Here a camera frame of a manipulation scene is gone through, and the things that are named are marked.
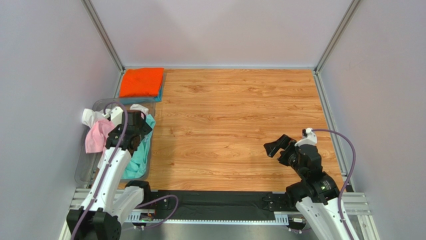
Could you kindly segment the mint green t-shirt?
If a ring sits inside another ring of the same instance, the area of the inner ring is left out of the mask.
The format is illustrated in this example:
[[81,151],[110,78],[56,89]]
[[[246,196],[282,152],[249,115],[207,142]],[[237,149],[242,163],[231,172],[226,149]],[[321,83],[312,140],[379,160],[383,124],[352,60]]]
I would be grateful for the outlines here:
[[144,137],[138,146],[137,151],[133,153],[129,164],[126,166],[121,177],[122,180],[139,179],[146,175],[148,171],[148,160],[150,157],[153,132],[154,131],[152,130]]

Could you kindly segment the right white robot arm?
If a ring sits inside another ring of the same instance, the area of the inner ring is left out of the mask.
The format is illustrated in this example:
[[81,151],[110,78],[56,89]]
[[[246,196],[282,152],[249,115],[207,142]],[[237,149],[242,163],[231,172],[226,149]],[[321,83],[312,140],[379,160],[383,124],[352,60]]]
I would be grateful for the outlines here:
[[286,187],[285,205],[296,208],[320,240],[357,240],[359,237],[348,219],[343,194],[322,166],[316,146],[317,136],[305,129],[302,139],[282,135],[263,145],[268,157],[279,154],[278,162],[292,168],[300,182]]

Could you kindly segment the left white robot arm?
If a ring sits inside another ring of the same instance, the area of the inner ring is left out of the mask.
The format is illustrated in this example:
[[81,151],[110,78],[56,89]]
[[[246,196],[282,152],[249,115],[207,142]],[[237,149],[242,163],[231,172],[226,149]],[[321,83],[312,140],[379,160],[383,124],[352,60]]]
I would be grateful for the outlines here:
[[144,190],[128,186],[115,199],[122,175],[145,136],[152,132],[146,115],[139,110],[124,111],[121,123],[106,140],[102,166],[78,209],[66,217],[72,240],[118,240],[122,225],[136,206],[143,202]]

